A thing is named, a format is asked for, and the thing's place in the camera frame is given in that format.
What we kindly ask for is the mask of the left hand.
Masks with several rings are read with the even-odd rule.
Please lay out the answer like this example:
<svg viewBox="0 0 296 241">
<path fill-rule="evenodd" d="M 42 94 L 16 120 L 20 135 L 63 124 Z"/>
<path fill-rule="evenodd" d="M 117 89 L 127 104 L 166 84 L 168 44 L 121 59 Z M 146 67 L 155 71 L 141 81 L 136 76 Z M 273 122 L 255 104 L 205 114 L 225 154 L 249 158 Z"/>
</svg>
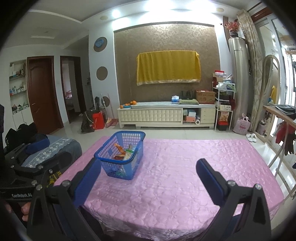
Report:
<svg viewBox="0 0 296 241">
<path fill-rule="evenodd" d="M 13 212 L 12 207 L 7 202 L 4 202 L 4 206 L 6 207 L 9 213 Z M 31 206 L 31 202 L 21 204 L 21 212 L 23 214 L 22 220 L 25 222 L 27 222 L 29 218 L 30 206 Z"/>
</svg>

